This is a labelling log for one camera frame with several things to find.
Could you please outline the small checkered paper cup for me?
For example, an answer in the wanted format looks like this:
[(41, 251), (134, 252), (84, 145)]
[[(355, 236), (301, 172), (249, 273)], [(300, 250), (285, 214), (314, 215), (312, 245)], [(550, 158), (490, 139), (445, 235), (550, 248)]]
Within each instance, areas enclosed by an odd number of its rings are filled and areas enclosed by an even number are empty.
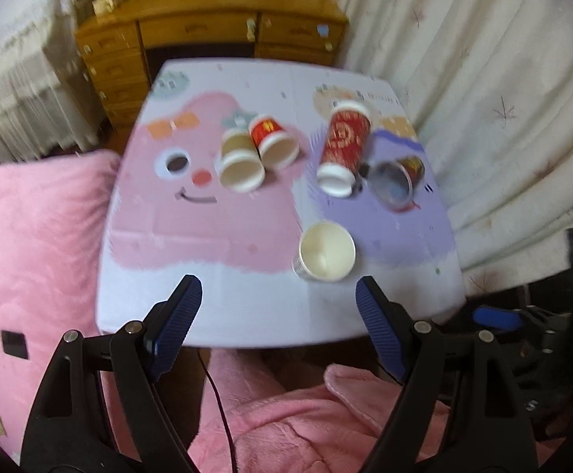
[(338, 282), (351, 273), (356, 256), (355, 241), (342, 225), (320, 221), (301, 234), (292, 269), (305, 280)]

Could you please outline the clear plastic cup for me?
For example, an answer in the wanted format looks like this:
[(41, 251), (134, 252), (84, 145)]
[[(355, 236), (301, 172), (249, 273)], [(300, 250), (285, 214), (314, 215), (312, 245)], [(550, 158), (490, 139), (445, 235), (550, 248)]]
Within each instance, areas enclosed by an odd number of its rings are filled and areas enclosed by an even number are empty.
[(416, 187), (424, 176), (424, 164), (418, 156), (382, 161), (370, 167), (368, 185), (374, 196), (390, 210), (411, 206)]

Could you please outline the tall red paper cup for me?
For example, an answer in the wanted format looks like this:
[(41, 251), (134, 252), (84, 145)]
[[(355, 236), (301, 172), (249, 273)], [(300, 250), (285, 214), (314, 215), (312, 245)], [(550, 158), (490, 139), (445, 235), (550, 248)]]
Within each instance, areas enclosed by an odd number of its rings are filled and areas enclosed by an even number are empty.
[(318, 186), (329, 197), (351, 197), (370, 131), (370, 114), (365, 105), (339, 101), (333, 108), (316, 170)]

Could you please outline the small red paper cup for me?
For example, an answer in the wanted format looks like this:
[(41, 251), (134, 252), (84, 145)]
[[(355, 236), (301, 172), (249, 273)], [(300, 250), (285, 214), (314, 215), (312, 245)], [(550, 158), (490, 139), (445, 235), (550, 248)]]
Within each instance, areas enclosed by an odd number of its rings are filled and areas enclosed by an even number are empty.
[(248, 125), (248, 131), (263, 166), (268, 170), (287, 168), (300, 153), (300, 144), (294, 134), (287, 131), (273, 116), (255, 116)]

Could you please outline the brown paper cup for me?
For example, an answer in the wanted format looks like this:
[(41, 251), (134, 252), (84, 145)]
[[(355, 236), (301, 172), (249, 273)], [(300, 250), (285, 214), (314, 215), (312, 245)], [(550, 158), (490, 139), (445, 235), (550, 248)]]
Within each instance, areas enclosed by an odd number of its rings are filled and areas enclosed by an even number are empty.
[(219, 182), (227, 189), (248, 193), (261, 187), (265, 168), (249, 132), (230, 128), (222, 136)]

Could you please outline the pink fluffy clothing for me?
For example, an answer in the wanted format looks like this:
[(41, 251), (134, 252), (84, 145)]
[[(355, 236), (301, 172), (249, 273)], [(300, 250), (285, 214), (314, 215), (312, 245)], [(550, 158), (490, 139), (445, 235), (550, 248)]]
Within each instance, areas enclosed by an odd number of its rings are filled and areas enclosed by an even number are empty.
[(201, 472), (357, 472), (401, 388), (348, 365), (185, 348), (157, 392)]

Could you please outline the pink bed blanket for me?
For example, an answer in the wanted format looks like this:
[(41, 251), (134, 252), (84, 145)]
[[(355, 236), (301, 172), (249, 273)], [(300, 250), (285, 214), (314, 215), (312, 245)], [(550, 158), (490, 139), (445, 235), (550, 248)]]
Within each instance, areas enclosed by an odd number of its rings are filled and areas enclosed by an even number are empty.
[(99, 331), (99, 254), (119, 165), (111, 151), (0, 164), (0, 447), (13, 460), (64, 332)]

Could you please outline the white curtain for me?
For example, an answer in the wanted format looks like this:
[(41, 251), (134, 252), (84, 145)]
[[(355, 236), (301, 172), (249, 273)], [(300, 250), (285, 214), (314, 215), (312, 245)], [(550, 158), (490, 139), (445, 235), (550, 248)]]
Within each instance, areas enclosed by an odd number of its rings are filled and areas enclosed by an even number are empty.
[(468, 294), (567, 268), (573, 0), (333, 0), (344, 69), (387, 80), (426, 149)]

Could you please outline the cartoon printed tablecloth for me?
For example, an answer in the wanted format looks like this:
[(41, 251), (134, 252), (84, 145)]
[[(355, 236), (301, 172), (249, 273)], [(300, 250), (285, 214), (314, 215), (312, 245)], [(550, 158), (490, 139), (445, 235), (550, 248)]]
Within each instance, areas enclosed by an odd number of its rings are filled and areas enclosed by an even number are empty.
[[(462, 272), (435, 177), (426, 173), (411, 206), (384, 206), (360, 179), (351, 197), (316, 182), (331, 109), (368, 108), (366, 170), (424, 156), (390, 84), (341, 69), (240, 59), (162, 65), (130, 135), (107, 219), (96, 322), (104, 332), (144, 318), (192, 274), (203, 286), (187, 342), (199, 347), (273, 348), (351, 339), (365, 328), (355, 303), (359, 277), (416, 318), (446, 319), (464, 302)], [(219, 182), (230, 128), (259, 114), (292, 132), (300, 156), (268, 172), (255, 191)], [(293, 259), (301, 234), (320, 221), (355, 241), (351, 273), (333, 283), (302, 279)]]

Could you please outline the white lace bed cover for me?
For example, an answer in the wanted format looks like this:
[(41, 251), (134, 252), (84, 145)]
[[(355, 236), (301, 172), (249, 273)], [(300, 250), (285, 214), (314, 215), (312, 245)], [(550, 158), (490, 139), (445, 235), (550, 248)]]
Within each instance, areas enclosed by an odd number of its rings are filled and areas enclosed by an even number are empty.
[(88, 151), (104, 111), (74, 33), (93, 0), (0, 0), (0, 162)]

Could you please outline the wooden drawer cabinet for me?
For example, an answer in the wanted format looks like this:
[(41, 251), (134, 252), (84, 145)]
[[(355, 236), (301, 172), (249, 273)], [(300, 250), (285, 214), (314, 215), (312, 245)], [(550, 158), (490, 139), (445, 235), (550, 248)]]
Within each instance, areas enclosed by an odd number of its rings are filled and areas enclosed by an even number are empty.
[(126, 138), (170, 58), (259, 58), (331, 66), (348, 18), (330, 0), (126, 0), (75, 33), (112, 129)]

